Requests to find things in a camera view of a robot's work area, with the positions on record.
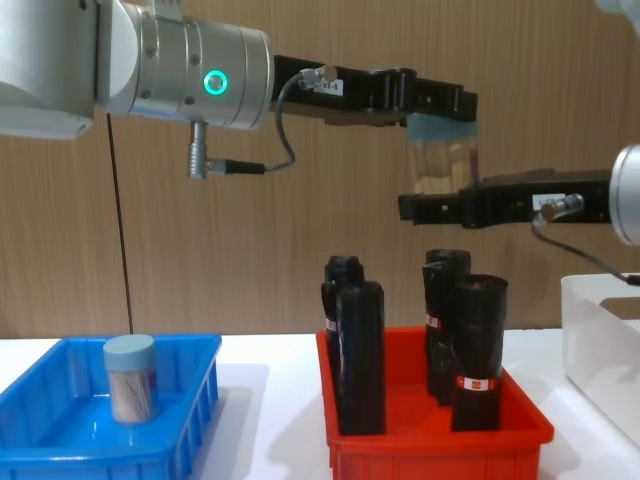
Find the white table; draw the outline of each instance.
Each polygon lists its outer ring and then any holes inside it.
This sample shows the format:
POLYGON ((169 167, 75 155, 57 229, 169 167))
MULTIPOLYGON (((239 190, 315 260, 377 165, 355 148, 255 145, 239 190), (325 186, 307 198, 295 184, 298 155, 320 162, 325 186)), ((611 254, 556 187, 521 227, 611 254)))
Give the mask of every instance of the white table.
MULTIPOLYGON (((0 390, 54 343, 0 341, 0 390)), ((193 479, 330 480, 315 337, 227 336, 222 345, 216 427, 193 479)), ((640 448, 563 376, 560 330, 507 332, 503 359, 556 429, 539 480, 640 478, 640 448)))

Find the red plastic bin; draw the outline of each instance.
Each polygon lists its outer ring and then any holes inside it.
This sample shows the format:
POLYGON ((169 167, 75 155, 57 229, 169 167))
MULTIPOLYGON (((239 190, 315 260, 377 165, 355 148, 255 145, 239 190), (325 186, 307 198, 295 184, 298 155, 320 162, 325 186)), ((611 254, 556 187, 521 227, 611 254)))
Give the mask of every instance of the red plastic bin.
POLYGON ((387 329, 387 433, 342 436, 326 334, 316 340, 334 480, 536 480, 553 426, 506 371, 501 429, 453 433, 451 407, 426 393, 425 329, 387 329))

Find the wooden wall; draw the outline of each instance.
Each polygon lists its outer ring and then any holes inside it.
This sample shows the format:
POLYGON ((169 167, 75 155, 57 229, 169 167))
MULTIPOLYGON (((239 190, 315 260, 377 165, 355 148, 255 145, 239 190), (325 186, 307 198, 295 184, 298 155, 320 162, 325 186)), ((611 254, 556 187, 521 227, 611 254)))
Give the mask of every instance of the wooden wall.
POLYGON ((107 126, 0 137, 0 337, 129 331, 107 126))
MULTIPOLYGON (((356 68, 407 66, 480 98, 481 174, 609 168, 640 134, 640 40, 590 0, 184 0, 188 15, 263 29, 278 53, 356 68)), ((527 225, 464 231, 400 222, 415 182, 401 128, 287 117, 299 158, 265 178, 186 178, 186 125, 114 118, 134 329, 309 332, 331 254, 380 281, 388 324, 422 323, 420 266, 434 247, 472 251, 510 281, 509 326, 560 322, 562 276, 595 272, 527 225)), ((283 158, 273 119, 209 130, 212 155, 283 158)), ((104 120, 77 143, 0 139, 0 335, 127 328, 104 120)), ((556 238, 640 268, 609 226, 556 238)))

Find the blue tray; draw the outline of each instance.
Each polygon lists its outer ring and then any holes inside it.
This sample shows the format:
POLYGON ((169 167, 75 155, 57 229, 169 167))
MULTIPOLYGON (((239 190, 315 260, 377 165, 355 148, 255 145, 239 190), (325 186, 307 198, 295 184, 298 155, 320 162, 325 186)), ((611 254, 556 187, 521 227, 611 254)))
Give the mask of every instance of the blue tray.
POLYGON ((218 399, 221 338, 154 338, 161 411, 143 425, 112 420, 107 338, 62 340, 16 380, 0 395, 0 480, 184 480, 218 399))

